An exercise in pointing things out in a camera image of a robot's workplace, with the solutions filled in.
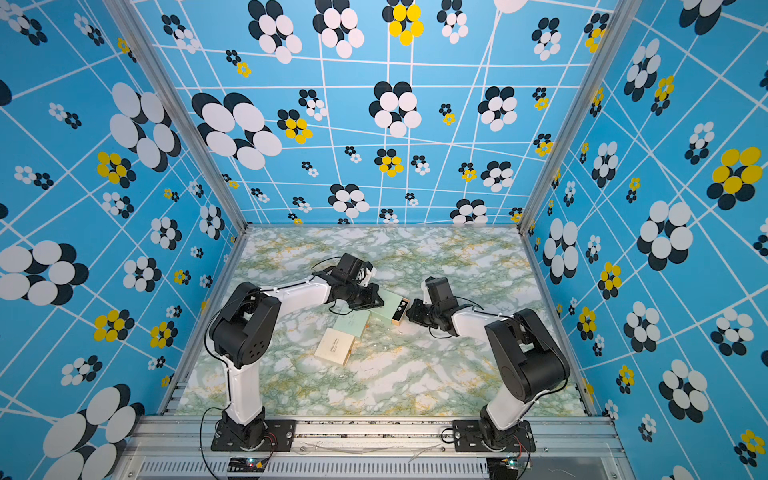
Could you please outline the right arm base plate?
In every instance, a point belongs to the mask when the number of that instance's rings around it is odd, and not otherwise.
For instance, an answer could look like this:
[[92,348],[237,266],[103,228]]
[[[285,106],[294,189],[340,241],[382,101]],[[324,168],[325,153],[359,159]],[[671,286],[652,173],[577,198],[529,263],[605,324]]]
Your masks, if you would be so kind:
[[454,420],[454,447],[459,453],[533,453],[536,444],[531,425],[522,420],[498,430],[489,420]]

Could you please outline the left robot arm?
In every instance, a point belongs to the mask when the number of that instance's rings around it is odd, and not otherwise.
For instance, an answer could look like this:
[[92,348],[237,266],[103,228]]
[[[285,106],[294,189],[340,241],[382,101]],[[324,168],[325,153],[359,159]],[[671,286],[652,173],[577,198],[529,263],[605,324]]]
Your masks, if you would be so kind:
[[228,405],[221,413],[213,451],[288,451],[296,422],[268,422],[260,395],[259,361],[267,352],[278,320],[299,310],[343,301],[352,311],[380,307],[384,300],[372,282],[376,269],[343,254],[335,266],[314,271],[292,284],[258,287],[239,284],[208,327],[208,353],[225,366]]

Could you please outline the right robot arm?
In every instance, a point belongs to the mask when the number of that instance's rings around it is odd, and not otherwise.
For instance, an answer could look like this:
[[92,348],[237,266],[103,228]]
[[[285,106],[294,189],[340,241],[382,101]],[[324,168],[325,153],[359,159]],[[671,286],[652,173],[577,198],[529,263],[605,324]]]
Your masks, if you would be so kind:
[[523,438],[523,418],[533,405],[567,386],[571,371],[565,355],[532,309],[510,316],[476,309],[459,301],[445,277],[427,278],[422,291],[424,298],[406,312],[410,322],[489,345],[502,386],[482,407],[479,431],[488,449],[503,450]]

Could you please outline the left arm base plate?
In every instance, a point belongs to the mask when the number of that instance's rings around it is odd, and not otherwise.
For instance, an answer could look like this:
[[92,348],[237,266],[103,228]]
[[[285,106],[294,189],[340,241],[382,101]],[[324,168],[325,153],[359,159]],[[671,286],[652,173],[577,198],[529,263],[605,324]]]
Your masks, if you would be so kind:
[[259,419],[240,425],[230,419],[219,420],[211,443],[212,451],[288,452],[296,434],[292,419]]

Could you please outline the beige drawer jewelry box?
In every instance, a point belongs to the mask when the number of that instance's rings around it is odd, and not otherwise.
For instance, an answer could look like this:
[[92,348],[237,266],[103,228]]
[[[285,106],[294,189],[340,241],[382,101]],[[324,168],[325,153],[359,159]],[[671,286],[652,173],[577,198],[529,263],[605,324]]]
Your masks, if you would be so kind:
[[328,328],[323,334],[314,356],[337,364],[345,365],[351,354],[356,337],[333,328]]

